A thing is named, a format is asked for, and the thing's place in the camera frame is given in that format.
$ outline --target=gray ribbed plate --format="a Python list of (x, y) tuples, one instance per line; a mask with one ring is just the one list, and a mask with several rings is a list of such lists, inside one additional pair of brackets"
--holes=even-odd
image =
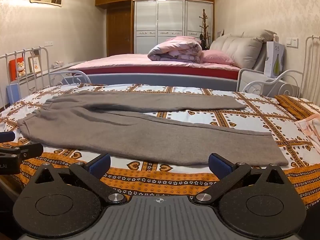
[[(70, 240), (245, 240), (225, 227), (210, 207), (187, 196), (134, 196), (109, 207), (90, 229)], [(21, 240), (33, 240), (23, 236)], [(286, 240), (298, 240), (291, 236)]]

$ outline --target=red mattress side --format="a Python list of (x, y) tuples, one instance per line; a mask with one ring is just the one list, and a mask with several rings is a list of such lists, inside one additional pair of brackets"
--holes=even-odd
[(161, 73), (161, 74), (183, 74), (197, 75), (208, 77), (219, 77), (227, 79), (238, 79), (238, 71), (230, 71), (225, 69), (211, 68), (193, 68), (193, 67), (145, 67), (145, 66), (128, 66), (128, 67), (111, 67), (111, 68), (93, 68), (80, 71), (90, 74), (105, 74), (105, 73)]

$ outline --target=wall outlet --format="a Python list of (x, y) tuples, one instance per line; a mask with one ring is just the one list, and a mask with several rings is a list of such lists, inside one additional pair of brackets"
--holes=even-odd
[(45, 46), (45, 47), (53, 46), (53, 41), (46, 41), (46, 42), (44, 43), (44, 46)]
[(287, 47), (298, 48), (299, 47), (299, 38), (287, 38), (286, 45), (287, 45)]

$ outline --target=pink pillow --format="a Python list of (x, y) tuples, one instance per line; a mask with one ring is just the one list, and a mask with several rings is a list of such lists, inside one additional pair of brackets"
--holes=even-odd
[(201, 63), (213, 63), (213, 64), (224, 64), (224, 65), (234, 65), (236, 63), (227, 54), (220, 50), (203, 50), (200, 58)]

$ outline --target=coat rack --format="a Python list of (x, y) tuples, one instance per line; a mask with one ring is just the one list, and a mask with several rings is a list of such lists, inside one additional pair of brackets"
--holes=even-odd
[(202, 26), (200, 26), (201, 27), (201, 34), (200, 34), (201, 43), (200, 43), (200, 45), (201, 45), (202, 50), (207, 50), (207, 49), (210, 48), (209, 35), (208, 35), (208, 27), (209, 27), (209, 25), (206, 24), (206, 19), (208, 17), (205, 14), (204, 9), (203, 9), (202, 17), (199, 16), (199, 18), (202, 19)]

